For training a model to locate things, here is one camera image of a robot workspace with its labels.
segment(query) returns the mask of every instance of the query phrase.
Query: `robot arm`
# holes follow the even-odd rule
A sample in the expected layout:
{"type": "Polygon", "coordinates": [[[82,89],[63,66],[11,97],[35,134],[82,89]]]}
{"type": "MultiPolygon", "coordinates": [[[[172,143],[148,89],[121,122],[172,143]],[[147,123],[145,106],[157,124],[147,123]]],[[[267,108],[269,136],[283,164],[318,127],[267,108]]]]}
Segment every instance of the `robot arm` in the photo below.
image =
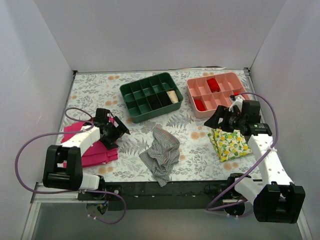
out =
{"type": "MultiPolygon", "coordinates": [[[[241,96],[231,96],[231,99],[233,104],[230,108],[218,106],[204,125],[231,133],[240,130],[258,160],[273,142],[269,126],[260,123],[260,103],[243,100],[241,96]]],[[[234,186],[233,191],[243,195],[253,205],[254,215],[259,222],[297,222],[306,195],[303,187],[296,186],[287,175],[275,149],[271,150],[258,167],[262,186],[247,176],[234,186]]],[[[241,175],[243,174],[231,174],[228,181],[234,183],[241,175]]]]}
{"type": "Polygon", "coordinates": [[[107,149],[118,147],[115,141],[123,134],[130,134],[127,127],[117,116],[110,120],[111,112],[97,108],[95,117],[91,119],[94,127],[84,124],[81,133],[74,135],[61,145],[48,147],[45,158],[43,185],[47,188],[66,190],[97,190],[100,189],[103,179],[98,175],[84,173],[82,169],[82,155],[95,142],[101,141],[107,149]],[[66,168],[58,164],[66,162],[66,168]]]}

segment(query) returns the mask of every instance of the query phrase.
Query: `yellow lemon print cloth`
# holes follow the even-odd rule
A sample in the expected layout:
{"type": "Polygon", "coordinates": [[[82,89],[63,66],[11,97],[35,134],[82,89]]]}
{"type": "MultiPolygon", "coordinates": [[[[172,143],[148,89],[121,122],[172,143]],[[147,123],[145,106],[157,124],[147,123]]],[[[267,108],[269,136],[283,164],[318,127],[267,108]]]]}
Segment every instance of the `yellow lemon print cloth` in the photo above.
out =
{"type": "Polygon", "coordinates": [[[222,131],[221,129],[211,129],[208,137],[221,162],[252,153],[239,130],[234,130],[231,133],[222,131]]]}

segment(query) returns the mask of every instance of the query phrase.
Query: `gray striped cloth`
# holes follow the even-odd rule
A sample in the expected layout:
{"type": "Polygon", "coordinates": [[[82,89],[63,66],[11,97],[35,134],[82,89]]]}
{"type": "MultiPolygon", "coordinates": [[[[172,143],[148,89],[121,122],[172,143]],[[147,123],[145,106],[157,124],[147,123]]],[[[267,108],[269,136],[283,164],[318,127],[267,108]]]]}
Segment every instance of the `gray striped cloth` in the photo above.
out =
{"type": "Polygon", "coordinates": [[[152,172],[160,187],[170,181],[170,173],[174,164],[179,162],[179,140],[171,133],[155,127],[152,146],[140,153],[139,157],[152,172]]]}

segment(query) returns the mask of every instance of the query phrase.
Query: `pink organizer tray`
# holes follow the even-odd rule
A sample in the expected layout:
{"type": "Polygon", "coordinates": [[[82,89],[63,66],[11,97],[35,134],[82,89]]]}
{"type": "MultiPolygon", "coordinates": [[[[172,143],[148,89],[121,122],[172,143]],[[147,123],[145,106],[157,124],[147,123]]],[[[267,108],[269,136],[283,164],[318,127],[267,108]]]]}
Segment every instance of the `pink organizer tray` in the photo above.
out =
{"type": "Polygon", "coordinates": [[[197,77],[189,79],[186,82],[187,94],[190,99],[194,115],[197,119],[211,117],[218,105],[229,107],[231,105],[230,95],[245,92],[237,74],[233,72],[222,73],[211,76],[197,77]],[[220,91],[212,93],[207,80],[215,78],[219,85],[220,91]],[[195,100],[201,100],[205,107],[205,111],[199,111],[196,107],[195,100]]]}

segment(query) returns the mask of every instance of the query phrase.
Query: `white wall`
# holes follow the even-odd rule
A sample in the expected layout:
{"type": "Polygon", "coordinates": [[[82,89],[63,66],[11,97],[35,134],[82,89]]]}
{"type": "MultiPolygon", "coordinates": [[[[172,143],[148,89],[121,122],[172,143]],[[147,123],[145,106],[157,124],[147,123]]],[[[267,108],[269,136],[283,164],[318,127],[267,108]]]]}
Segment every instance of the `white wall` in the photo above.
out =
{"type": "Polygon", "coordinates": [[[285,0],[34,0],[73,70],[250,67],[285,0]]]}
{"type": "MultiPolygon", "coordinates": [[[[320,239],[320,1],[287,0],[252,66],[255,90],[277,113],[282,164],[306,192],[304,214],[320,239]]],[[[264,117],[273,123],[264,107],[264,117]]]]}
{"type": "MultiPolygon", "coordinates": [[[[16,179],[18,149],[31,137],[57,131],[72,71],[33,0],[0,0],[0,239],[18,240],[31,192],[16,179]]],[[[22,153],[26,184],[42,179],[48,137],[22,153]]]]}

